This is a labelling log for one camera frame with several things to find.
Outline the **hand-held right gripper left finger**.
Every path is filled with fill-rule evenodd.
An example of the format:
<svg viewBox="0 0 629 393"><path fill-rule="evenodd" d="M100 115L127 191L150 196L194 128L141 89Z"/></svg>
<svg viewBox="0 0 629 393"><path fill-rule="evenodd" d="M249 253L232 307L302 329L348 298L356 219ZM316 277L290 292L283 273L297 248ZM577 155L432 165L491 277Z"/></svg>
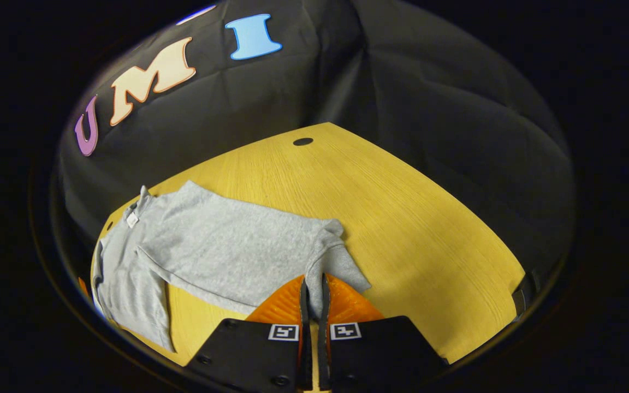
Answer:
<svg viewBox="0 0 629 393"><path fill-rule="evenodd" d="M313 388L309 294L299 276L247 318L220 321L187 368L234 392Z"/></svg>

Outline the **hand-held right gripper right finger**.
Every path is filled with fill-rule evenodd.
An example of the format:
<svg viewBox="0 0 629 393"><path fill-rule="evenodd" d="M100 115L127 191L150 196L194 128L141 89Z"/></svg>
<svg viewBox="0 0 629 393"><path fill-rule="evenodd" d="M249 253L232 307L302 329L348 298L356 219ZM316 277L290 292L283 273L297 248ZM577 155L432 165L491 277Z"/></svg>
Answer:
<svg viewBox="0 0 629 393"><path fill-rule="evenodd" d="M447 368L407 316L387 318L352 286L322 277L319 387L332 392L409 392Z"/></svg>

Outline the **grey sweatshirt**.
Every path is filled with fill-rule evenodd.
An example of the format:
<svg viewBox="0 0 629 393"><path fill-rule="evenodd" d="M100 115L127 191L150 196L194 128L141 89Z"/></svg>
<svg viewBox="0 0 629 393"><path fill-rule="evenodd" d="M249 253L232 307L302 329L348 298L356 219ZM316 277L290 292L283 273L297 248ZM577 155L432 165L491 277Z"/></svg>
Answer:
<svg viewBox="0 0 629 393"><path fill-rule="evenodd" d="M209 304L252 313L303 276L309 309L324 309L322 274L362 293L371 285L343 241L337 219L316 219L230 199L187 181L153 195L142 186L94 251L98 313L174 352L167 286Z"/></svg>

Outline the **dark grey object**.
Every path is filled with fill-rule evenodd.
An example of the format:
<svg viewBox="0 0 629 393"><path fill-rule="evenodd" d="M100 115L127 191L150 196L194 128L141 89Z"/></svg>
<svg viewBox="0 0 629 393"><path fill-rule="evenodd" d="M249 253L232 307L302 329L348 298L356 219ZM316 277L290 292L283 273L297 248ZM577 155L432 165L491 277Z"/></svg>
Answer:
<svg viewBox="0 0 629 393"><path fill-rule="evenodd" d="M541 282L538 271L532 269L527 272L521 280L514 293L512 299L515 305L516 316L512 323L517 323L531 306L532 302L541 289Z"/></svg>

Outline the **black backdrop cloth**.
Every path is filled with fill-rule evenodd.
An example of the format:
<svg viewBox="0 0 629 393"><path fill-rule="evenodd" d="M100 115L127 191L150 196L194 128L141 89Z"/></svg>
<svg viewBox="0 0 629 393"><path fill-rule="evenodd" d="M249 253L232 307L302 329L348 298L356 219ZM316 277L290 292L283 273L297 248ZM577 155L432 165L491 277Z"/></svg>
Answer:
<svg viewBox="0 0 629 393"><path fill-rule="evenodd" d="M535 286L564 258L576 198L556 117L499 53L402 0L224 0L145 38L72 113L55 189L92 249L142 184L322 122L454 195Z"/></svg>

